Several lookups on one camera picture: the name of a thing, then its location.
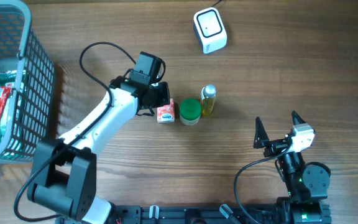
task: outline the white device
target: white device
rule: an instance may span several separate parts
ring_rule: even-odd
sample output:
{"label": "white device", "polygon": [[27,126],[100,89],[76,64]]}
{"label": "white device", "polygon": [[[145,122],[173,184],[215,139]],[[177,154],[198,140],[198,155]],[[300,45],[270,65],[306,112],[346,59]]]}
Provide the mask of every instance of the white device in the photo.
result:
{"label": "white device", "polygon": [[292,126],[292,143],[288,152],[301,152],[311,146],[315,136],[314,129],[308,124]]}
{"label": "white device", "polygon": [[227,34],[219,11],[214,7],[201,10],[194,15],[193,28],[204,54],[226,46]]}

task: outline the wood grain surface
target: wood grain surface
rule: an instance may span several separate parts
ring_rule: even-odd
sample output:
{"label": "wood grain surface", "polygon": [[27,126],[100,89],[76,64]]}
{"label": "wood grain surface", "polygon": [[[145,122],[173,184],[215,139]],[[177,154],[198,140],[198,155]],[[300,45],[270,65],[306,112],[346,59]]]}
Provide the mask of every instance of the wood grain surface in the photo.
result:
{"label": "wood grain surface", "polygon": [[[99,196],[118,205],[235,204],[234,175],[263,157],[252,148],[256,116],[276,139],[289,132],[296,110],[317,131],[305,161],[332,170],[326,203],[334,223],[358,223],[358,1],[226,1],[218,9],[227,46],[204,55],[192,19],[210,3],[30,5],[59,80],[52,131],[74,127],[104,95],[78,65],[88,44],[114,42],[134,58],[149,52],[166,61],[164,81],[175,102],[200,98],[212,83],[216,107],[196,126],[149,117],[125,124],[98,160]],[[133,64],[103,46],[89,50],[85,67],[108,83]],[[0,165],[0,223],[21,223],[12,205],[30,167]],[[244,203],[274,203],[287,191],[266,162],[242,174],[239,195]],[[20,210],[51,214],[27,199]]]}

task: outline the gray plastic basket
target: gray plastic basket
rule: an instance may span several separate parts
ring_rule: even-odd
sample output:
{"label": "gray plastic basket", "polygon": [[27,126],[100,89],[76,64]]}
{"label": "gray plastic basket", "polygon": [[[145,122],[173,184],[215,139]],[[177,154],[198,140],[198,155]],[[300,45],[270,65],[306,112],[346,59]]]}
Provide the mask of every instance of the gray plastic basket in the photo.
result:
{"label": "gray plastic basket", "polygon": [[0,0],[0,72],[8,70],[17,70],[17,75],[6,105],[9,116],[0,163],[29,162],[48,133],[55,70],[31,29],[29,8],[19,0]]}

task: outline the yellow liquid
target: yellow liquid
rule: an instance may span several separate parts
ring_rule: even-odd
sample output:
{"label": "yellow liquid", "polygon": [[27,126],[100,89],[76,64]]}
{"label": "yellow liquid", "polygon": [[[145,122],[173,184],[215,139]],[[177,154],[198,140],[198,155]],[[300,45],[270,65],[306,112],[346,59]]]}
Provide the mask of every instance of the yellow liquid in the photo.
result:
{"label": "yellow liquid", "polygon": [[212,113],[212,109],[214,107],[215,104],[215,98],[204,98],[203,100],[201,100],[201,106],[202,106],[202,111],[201,113],[204,116],[209,116]]}

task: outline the green cap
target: green cap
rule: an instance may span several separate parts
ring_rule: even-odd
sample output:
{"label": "green cap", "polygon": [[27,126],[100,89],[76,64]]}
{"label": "green cap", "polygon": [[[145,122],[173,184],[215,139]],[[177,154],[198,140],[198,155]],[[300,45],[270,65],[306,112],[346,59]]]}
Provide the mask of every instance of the green cap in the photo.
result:
{"label": "green cap", "polygon": [[196,99],[185,99],[180,104],[180,116],[188,121],[194,121],[201,115],[201,103]]}

